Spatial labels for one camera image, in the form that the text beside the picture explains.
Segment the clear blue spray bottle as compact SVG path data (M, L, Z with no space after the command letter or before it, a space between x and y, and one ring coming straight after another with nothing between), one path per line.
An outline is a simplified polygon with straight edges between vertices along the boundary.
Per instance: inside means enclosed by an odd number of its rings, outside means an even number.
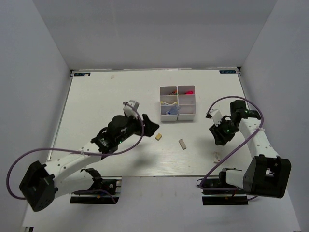
M177 115L179 113L180 108L181 107L178 104L173 105L169 110L167 110L165 115Z

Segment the long white yellow marker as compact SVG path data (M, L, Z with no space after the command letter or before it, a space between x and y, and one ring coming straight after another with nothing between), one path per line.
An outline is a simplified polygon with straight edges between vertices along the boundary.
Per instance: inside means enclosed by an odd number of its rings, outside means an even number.
M161 101L160 104L161 106L174 106L174 105L177 105L178 103L177 102L167 103L167 102Z

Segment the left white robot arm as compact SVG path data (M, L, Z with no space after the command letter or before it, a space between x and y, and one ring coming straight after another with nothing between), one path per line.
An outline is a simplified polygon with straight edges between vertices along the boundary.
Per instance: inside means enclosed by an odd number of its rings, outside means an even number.
M132 135L151 137L159 129L146 114L142 117L114 116L90 143L55 161L32 163L19 189L34 212L45 209L55 198L69 194L110 193L102 188L102 178L87 166L117 154L118 145Z

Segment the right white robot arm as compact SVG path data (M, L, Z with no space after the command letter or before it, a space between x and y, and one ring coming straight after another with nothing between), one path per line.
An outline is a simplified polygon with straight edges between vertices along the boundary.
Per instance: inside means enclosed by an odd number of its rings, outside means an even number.
M219 173L218 184L206 187L207 191L228 193L236 189L248 195L282 198L285 194L292 165L288 159L282 158L270 144L263 129L264 117L256 106L248 109L248 100L237 97L230 103L230 114L223 116L218 109L212 107L206 118L213 120L210 132L215 144L224 146L230 142L237 132L244 137L244 142L235 148L221 161L226 161L243 146L247 146L252 157L251 163L244 170L224 168Z

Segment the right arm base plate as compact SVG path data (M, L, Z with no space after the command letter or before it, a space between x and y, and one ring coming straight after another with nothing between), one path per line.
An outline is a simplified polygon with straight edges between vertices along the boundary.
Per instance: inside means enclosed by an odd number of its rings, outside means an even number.
M202 187L215 189L233 188L232 185L221 183L219 179L207 179ZM248 198L243 190L203 190L202 203L204 206L248 205Z

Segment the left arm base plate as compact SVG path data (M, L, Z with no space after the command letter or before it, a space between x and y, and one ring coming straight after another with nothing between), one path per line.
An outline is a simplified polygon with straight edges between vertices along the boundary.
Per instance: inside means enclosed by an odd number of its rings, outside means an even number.
M70 204L117 204L121 194L120 177L99 178L89 190L79 190L70 197Z

